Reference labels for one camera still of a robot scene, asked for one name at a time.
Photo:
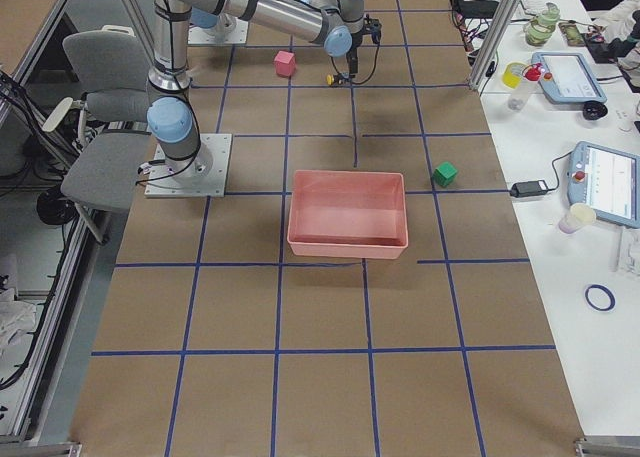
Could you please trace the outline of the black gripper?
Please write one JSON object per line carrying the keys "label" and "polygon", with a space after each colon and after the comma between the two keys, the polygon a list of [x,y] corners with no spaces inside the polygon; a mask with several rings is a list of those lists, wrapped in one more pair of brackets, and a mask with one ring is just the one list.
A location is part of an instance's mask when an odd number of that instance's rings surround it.
{"label": "black gripper", "polygon": [[365,36],[370,36],[372,42],[376,45],[374,65],[371,71],[371,74],[373,74],[377,66],[377,56],[382,39],[382,24],[379,19],[372,18],[369,14],[364,16],[362,28],[351,35],[352,45],[348,51],[348,81],[350,83],[356,81],[356,75],[359,72],[358,49],[362,45]]}

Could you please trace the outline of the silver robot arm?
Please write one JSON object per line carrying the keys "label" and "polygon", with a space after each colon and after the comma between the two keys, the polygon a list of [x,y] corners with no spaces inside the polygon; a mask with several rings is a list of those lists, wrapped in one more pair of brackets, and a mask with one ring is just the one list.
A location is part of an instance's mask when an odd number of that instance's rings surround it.
{"label": "silver robot arm", "polygon": [[180,183],[203,179],[213,165],[188,97],[188,32],[195,9],[253,22],[318,45],[332,58],[345,57],[348,71],[337,74],[336,82],[356,77],[364,36],[374,43],[381,40],[382,25],[366,14],[365,0],[155,0],[147,121],[170,176]]}
{"label": "silver robot arm", "polygon": [[212,14],[193,7],[190,22],[210,35],[226,35],[236,27],[236,18],[226,13]]}

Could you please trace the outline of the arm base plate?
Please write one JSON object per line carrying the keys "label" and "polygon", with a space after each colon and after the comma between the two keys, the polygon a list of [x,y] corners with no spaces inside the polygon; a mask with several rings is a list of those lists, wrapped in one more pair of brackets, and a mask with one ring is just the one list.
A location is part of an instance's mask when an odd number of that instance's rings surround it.
{"label": "arm base plate", "polygon": [[234,20],[226,23],[219,21],[216,26],[202,28],[192,25],[189,29],[188,45],[192,47],[216,47],[245,45],[249,23]]}
{"label": "arm base plate", "polygon": [[144,190],[147,198],[220,198],[225,195],[232,135],[203,133],[200,140],[194,161],[166,159],[161,146],[156,145],[154,160],[162,160],[162,163],[150,169],[148,179],[151,182]]}

